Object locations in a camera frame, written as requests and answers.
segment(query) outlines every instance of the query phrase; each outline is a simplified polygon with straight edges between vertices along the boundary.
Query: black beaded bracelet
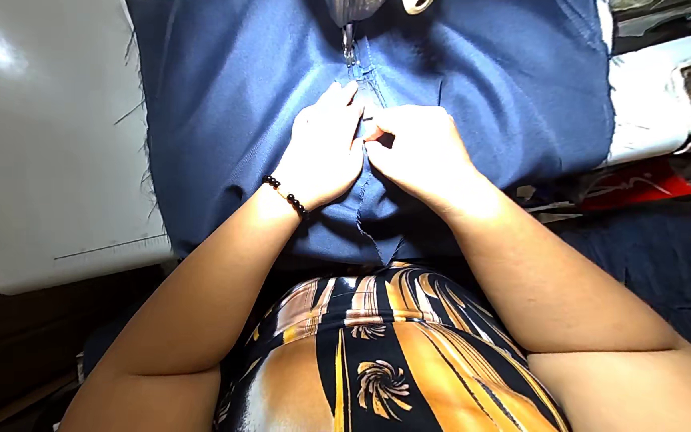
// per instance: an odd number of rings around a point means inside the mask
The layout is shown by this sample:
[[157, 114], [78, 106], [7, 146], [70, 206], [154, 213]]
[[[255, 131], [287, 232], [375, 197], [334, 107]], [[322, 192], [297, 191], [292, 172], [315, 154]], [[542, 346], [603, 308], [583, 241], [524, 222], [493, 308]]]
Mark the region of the black beaded bracelet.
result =
[[[270, 184], [274, 189], [277, 189], [281, 185], [281, 183], [278, 180], [271, 177], [270, 175], [264, 175], [263, 176], [263, 182]], [[287, 201], [290, 204], [292, 204], [293, 207], [295, 208], [295, 210], [300, 214], [300, 217], [303, 219], [303, 221], [307, 221], [308, 220], [308, 211], [306, 210], [306, 208], [304, 208], [302, 206], [300, 201], [295, 199], [295, 195], [287, 194], [286, 198], [287, 198]]]

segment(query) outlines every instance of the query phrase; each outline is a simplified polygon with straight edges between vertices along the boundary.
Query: right hand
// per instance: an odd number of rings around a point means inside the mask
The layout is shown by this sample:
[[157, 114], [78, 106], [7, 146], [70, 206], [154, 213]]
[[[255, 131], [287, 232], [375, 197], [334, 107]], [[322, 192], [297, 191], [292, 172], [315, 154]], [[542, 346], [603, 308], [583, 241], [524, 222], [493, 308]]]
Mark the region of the right hand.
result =
[[[475, 185], [489, 183], [474, 167], [444, 108], [386, 108], [374, 122], [375, 132], [364, 137], [372, 165], [439, 215], [470, 202]], [[375, 141], [384, 133], [396, 136], [390, 149]]]

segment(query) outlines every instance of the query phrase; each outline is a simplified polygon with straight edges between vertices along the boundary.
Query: patterned dress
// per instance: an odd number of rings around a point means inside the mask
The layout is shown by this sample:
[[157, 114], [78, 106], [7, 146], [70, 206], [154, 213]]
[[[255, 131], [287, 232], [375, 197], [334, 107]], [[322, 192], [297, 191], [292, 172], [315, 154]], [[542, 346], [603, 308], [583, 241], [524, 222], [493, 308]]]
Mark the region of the patterned dress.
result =
[[292, 288], [246, 341], [219, 430], [569, 430], [474, 294], [391, 263]]

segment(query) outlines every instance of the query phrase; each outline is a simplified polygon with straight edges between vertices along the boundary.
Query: navy blue fabric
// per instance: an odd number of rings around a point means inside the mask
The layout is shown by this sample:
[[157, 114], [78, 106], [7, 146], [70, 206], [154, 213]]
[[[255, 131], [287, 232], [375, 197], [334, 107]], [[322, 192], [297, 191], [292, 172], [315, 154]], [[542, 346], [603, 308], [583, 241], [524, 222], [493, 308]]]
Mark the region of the navy blue fabric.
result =
[[[128, 0], [148, 106], [150, 170], [185, 256], [259, 186], [293, 118], [333, 82], [382, 106], [445, 107], [498, 187], [587, 170], [613, 110], [595, 0], [389, 0], [357, 23], [347, 67], [322, 0]], [[365, 168], [286, 252], [357, 264], [459, 253], [444, 224]]]
[[691, 212], [630, 209], [581, 221], [560, 235], [691, 343]]

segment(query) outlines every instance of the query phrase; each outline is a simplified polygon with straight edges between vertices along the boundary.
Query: wrist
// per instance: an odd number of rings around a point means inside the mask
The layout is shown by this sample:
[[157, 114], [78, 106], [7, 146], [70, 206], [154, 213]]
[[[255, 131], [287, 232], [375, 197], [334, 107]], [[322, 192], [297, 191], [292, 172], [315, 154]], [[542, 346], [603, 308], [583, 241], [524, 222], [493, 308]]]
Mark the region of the wrist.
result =
[[504, 194], [479, 172], [445, 191], [431, 209], [447, 224], [457, 220], [497, 219], [503, 209]]
[[296, 223], [300, 223], [302, 221], [300, 212], [287, 201], [286, 195], [282, 195], [282, 193], [278, 189], [274, 189], [270, 184], [263, 183], [253, 195], [253, 198], [259, 202], [267, 217], [294, 220]]

